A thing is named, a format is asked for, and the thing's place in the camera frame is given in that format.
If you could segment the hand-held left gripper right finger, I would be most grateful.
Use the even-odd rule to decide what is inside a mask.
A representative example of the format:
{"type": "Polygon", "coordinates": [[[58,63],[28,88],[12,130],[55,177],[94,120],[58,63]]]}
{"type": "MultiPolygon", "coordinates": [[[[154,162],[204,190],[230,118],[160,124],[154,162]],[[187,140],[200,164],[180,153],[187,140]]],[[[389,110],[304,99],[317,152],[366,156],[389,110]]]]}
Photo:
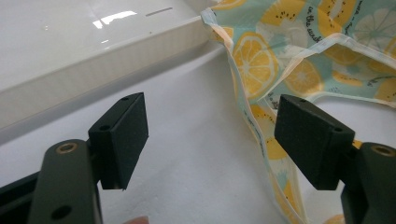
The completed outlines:
{"type": "Polygon", "coordinates": [[[353,130],[309,101],[280,96],[275,139],[315,189],[337,188],[338,162],[354,137],[353,130]]]}

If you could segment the white plastic tray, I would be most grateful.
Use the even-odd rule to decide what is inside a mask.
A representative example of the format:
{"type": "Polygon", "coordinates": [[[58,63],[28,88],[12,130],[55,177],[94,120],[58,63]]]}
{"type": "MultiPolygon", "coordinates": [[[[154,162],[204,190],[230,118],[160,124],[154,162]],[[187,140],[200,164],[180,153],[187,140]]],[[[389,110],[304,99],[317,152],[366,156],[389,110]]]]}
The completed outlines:
{"type": "Polygon", "coordinates": [[[0,146],[28,119],[207,40],[220,0],[0,0],[0,146]]]}

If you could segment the fruit print fabric bag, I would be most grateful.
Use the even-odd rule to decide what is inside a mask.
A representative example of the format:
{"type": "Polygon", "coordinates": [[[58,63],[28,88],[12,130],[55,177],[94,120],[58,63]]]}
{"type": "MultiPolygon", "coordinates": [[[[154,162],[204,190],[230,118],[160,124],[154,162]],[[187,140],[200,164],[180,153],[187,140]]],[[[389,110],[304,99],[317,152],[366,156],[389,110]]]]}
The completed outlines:
{"type": "Polygon", "coordinates": [[[222,0],[201,16],[227,49],[235,98],[283,217],[340,221],[337,212],[305,210],[297,167],[274,137],[279,98],[334,96],[396,109],[396,0],[222,0]]]}

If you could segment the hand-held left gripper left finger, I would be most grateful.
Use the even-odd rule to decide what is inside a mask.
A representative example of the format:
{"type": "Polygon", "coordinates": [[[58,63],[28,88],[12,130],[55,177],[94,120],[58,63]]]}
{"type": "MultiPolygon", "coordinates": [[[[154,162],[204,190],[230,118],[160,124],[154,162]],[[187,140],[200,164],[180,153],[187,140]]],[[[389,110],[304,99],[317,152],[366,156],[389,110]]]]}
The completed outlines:
{"type": "Polygon", "coordinates": [[[145,95],[119,99],[89,129],[90,150],[99,157],[103,189],[127,189],[149,138],[145,95]]]}

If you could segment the white table mat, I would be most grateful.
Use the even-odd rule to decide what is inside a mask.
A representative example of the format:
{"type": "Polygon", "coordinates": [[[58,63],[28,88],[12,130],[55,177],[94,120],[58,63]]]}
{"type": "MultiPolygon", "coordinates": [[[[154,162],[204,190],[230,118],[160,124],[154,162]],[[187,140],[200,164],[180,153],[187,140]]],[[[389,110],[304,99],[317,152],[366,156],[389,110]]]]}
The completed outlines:
{"type": "Polygon", "coordinates": [[[149,137],[128,188],[100,194],[106,224],[284,224],[226,51],[211,43],[0,130],[0,187],[36,172],[50,146],[86,138],[134,92],[145,95],[149,137]]]}

